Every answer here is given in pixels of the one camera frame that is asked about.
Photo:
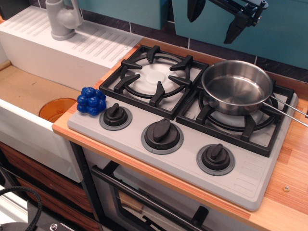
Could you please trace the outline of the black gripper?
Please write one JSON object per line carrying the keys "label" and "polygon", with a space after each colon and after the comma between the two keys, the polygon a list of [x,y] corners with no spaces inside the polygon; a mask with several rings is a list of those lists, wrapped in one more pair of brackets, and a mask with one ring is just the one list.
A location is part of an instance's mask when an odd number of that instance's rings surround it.
{"label": "black gripper", "polygon": [[[244,0],[245,6],[234,0],[210,0],[213,4],[234,15],[230,23],[224,44],[232,44],[246,26],[256,26],[261,14],[268,8],[266,0]],[[187,18],[192,23],[202,13],[206,0],[187,0]]]}

